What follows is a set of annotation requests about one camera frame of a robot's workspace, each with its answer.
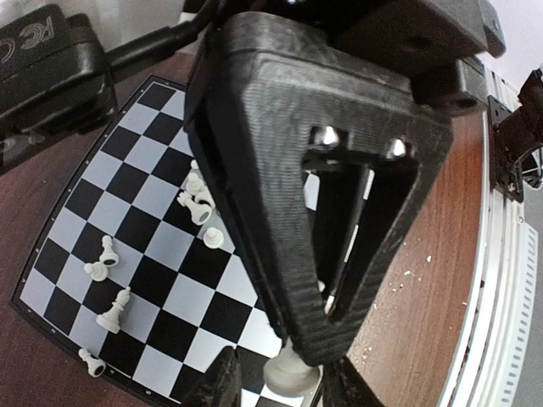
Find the chess piece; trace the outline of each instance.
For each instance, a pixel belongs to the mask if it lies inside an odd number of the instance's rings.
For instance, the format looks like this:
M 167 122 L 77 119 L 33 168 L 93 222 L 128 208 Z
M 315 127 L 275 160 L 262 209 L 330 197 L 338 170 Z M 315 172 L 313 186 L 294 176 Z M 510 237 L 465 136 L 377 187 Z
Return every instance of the chess piece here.
M 220 248 L 224 243 L 224 234 L 215 227 L 210 227 L 204 233 L 204 243 L 208 248 Z
M 204 187 L 204 189 L 201 192 L 198 192 L 194 196 L 194 202 L 196 204 L 208 204 L 212 209 L 215 209 L 215 201 L 213 200 L 213 197 L 211 196 L 210 190 L 207 187 Z
M 100 377 L 105 372 L 105 362 L 101 359 L 94 359 L 86 349 L 79 349 L 79 357 L 87 362 L 88 374 L 92 377 Z
M 264 365 L 266 385 L 283 397 L 306 396 L 320 380 L 320 369 L 306 365 L 294 352 L 290 339 L 279 355 Z
M 113 251 L 113 239 L 111 236 L 102 237 L 102 247 L 104 251 L 100 254 L 100 262 L 106 267 L 113 267 L 119 264 L 119 255 Z
M 191 195 L 196 195 L 205 189 L 204 182 L 200 179 L 198 174 L 191 172 L 187 177 L 187 192 Z
M 130 301 L 130 287 L 125 288 L 122 291 L 119 291 L 117 298 L 113 303 L 113 307 L 108 312 L 105 312 L 99 315 L 96 318 L 96 322 L 104 329 L 110 331 L 111 333 L 119 333 L 120 323 L 119 317 L 120 313 L 125 310 L 126 304 Z
M 177 197 L 177 202 L 181 206 L 190 210 L 190 213 L 192 214 L 192 221 L 198 226 L 202 226 L 205 222 L 207 222 L 211 217 L 211 213 L 213 212 L 213 209 L 208 204 L 195 203 L 188 192 L 181 192 Z
M 99 261 L 85 264 L 83 270 L 96 282 L 104 281 L 109 275 L 108 268 Z

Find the black cable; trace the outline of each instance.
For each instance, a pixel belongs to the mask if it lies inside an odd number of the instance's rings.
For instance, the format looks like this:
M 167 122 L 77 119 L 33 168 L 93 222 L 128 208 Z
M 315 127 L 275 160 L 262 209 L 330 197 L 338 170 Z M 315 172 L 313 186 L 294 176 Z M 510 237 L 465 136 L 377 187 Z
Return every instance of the black cable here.
M 141 70 L 168 59 L 175 51 L 198 39 L 213 20 L 221 0 L 207 0 L 192 21 L 153 31 L 106 53 L 109 72 L 120 82 Z

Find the black bracket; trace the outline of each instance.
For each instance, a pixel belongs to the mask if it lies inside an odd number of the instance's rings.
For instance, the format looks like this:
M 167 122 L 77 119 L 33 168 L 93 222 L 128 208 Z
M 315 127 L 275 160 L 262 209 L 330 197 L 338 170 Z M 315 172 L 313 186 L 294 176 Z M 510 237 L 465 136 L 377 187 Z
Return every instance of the black bracket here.
M 507 198 L 524 201 L 523 181 L 539 187 L 541 162 L 532 153 L 543 147 L 543 73 L 534 70 L 518 95 L 521 106 L 511 112 L 489 97 L 490 183 Z

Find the chess board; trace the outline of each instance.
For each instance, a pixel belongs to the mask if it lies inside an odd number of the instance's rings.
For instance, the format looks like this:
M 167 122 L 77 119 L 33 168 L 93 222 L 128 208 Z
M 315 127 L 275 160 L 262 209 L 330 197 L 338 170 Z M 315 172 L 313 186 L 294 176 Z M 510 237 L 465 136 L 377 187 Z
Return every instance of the chess board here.
M 269 325 L 221 217 L 196 226 L 176 196 L 193 156 L 183 131 L 184 89 L 151 76 L 74 174 L 37 239 L 13 297 L 15 307 L 77 358 L 104 360 L 103 377 L 153 405 L 179 405 L 225 346 L 238 350 L 243 407 L 310 406 L 272 393 L 262 376 L 281 340 Z M 305 182 L 314 210 L 318 177 Z M 205 247 L 210 226 L 221 249 Z M 94 282 L 104 235 L 120 263 Z M 112 334 L 96 323 L 124 287 L 132 299 Z

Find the wooden table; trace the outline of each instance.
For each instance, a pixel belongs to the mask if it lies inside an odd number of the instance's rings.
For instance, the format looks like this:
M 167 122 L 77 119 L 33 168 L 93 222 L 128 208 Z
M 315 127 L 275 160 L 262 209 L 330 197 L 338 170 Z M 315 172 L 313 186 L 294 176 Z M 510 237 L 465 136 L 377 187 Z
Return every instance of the wooden table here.
M 192 61 L 178 54 L 153 73 L 185 81 Z M 149 73 L 118 86 L 120 103 Z M 479 229 L 479 116 L 457 120 L 455 134 L 451 156 L 350 351 L 390 407 L 436 405 L 462 326 Z M 9 305 L 43 222 L 98 135 L 74 136 L 0 178 L 0 405 L 145 405 L 92 379 Z

